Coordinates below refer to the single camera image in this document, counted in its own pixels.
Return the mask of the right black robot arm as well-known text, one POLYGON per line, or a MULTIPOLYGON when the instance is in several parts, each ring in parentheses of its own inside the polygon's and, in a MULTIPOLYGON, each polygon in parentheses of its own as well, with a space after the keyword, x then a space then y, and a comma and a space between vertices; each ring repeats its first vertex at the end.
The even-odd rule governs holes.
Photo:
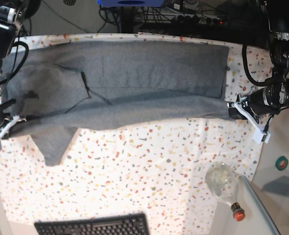
MULTIPOLYGON (((8 82, 18 73, 29 54, 29 47, 26 43, 16 41, 23 21, 31 18, 39 9, 41 2, 39 0, 0 0, 0 75, 2 61, 10 53, 13 47, 23 47, 25 49, 24 56, 21 62, 13 65, 9 76, 0 81, 0 98, 2 91, 8 82)), ((4 110, 15 104, 15 100, 11 99, 3 104, 0 104, 0 140, 21 120, 19 116, 11 117, 4 113, 4 110)))

